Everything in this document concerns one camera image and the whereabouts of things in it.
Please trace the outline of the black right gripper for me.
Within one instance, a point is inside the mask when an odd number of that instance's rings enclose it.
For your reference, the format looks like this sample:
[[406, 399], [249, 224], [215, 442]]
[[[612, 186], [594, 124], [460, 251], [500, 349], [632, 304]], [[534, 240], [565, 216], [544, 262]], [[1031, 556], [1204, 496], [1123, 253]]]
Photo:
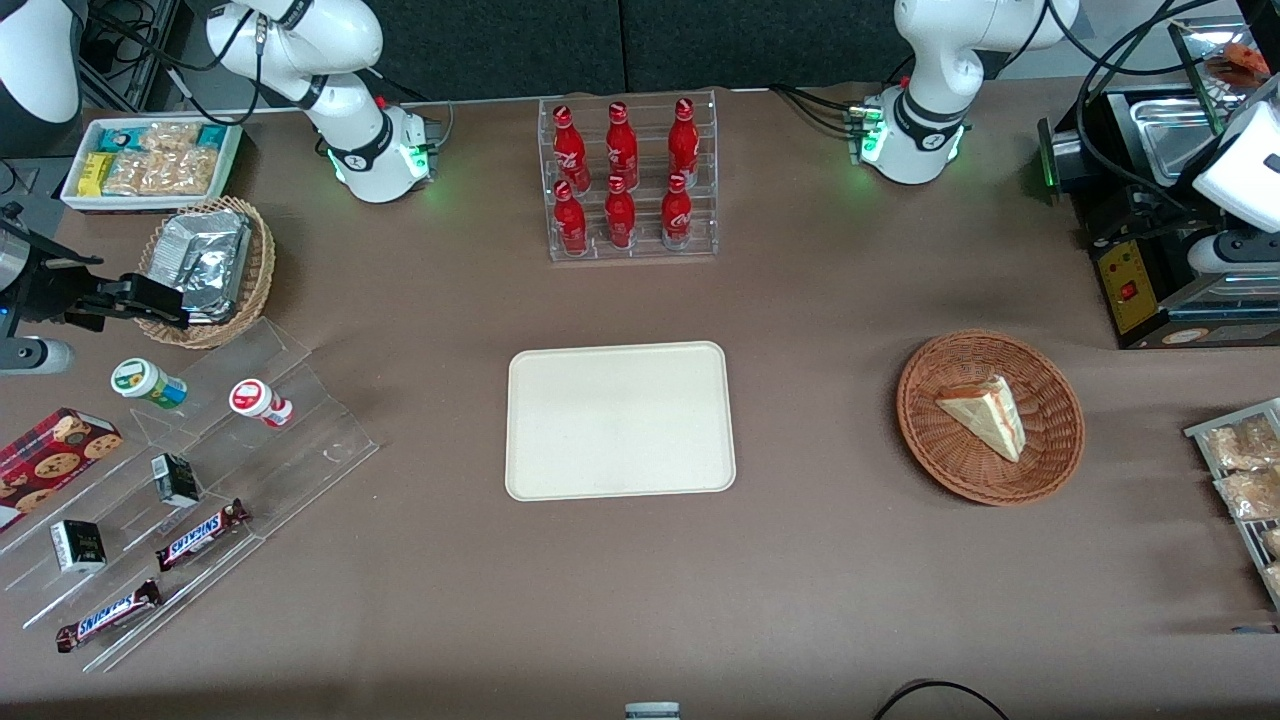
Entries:
[[[76, 325], [90, 332], [105, 327], [101, 316], [159, 323], [184, 331], [189, 314], [177, 291], [138, 273], [100, 281], [88, 268], [100, 256], [81, 255], [47, 237], [28, 231], [3, 229], [3, 332], [14, 333], [22, 322]], [[81, 309], [81, 300], [97, 292], [96, 313]]]

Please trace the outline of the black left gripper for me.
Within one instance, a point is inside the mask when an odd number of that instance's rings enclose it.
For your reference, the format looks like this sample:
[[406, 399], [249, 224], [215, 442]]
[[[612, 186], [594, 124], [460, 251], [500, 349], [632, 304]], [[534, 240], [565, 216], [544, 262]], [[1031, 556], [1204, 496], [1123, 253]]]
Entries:
[[1089, 247], [1157, 240], [1183, 231], [1211, 231], [1217, 225], [1217, 206], [1194, 192], [1178, 192], [1175, 187], [1158, 193], [1132, 184], [1128, 196], [1130, 200], [1105, 200], [1088, 208]]

